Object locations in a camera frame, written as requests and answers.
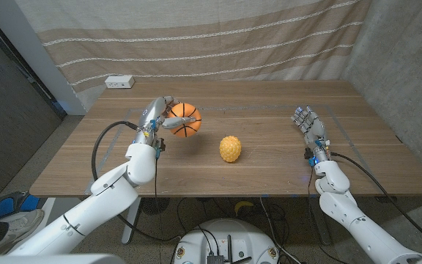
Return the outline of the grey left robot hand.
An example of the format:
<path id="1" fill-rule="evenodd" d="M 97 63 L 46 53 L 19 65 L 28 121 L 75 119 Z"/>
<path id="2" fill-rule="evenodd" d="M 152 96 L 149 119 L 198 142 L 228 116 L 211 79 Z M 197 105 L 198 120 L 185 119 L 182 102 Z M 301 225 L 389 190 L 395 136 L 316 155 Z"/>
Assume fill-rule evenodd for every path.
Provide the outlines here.
<path id="1" fill-rule="evenodd" d="M 144 110 L 138 121 L 136 136 L 133 140 L 134 144 L 148 144 L 152 146 L 156 139 L 156 133 L 159 127 L 167 130 L 178 128 L 188 123 L 199 121 L 201 118 L 197 115 L 184 114 L 179 117 L 173 113 L 172 117 L 168 117 L 172 109 L 181 104 L 179 100 L 173 96 L 165 96 L 154 99 Z"/>

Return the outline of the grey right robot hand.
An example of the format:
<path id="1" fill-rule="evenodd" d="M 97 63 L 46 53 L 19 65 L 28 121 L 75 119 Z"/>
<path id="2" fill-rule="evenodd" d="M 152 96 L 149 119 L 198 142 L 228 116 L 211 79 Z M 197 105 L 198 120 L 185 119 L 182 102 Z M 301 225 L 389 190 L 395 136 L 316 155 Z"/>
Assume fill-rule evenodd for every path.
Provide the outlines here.
<path id="1" fill-rule="evenodd" d="M 309 106 L 305 109 L 297 107 L 291 120 L 302 132 L 306 148 L 311 151 L 311 158 L 314 159 L 314 163 L 328 161 L 327 147 L 330 140 L 325 125 L 318 114 Z"/>

